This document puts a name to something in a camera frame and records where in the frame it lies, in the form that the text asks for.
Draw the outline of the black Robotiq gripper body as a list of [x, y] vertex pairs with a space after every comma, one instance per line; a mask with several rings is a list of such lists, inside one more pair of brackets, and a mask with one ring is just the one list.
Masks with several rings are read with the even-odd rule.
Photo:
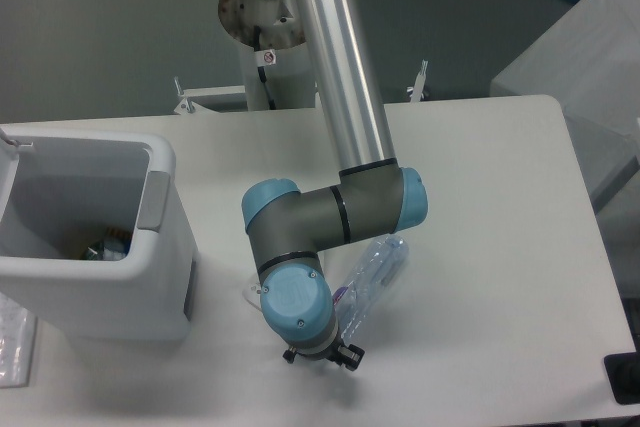
[[333, 342], [323, 350], [297, 348], [296, 355], [312, 361], [327, 360], [334, 363], [342, 363], [342, 354], [339, 352], [341, 347], [343, 347], [341, 342]]

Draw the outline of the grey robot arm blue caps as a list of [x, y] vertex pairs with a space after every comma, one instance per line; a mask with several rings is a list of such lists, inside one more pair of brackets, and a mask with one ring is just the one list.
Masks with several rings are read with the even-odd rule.
[[398, 163], [356, 0], [294, 0], [310, 55], [335, 184], [301, 191], [289, 179], [249, 188], [241, 201], [266, 324], [284, 358], [356, 370], [362, 348], [345, 340], [322, 252], [423, 223], [420, 174]]

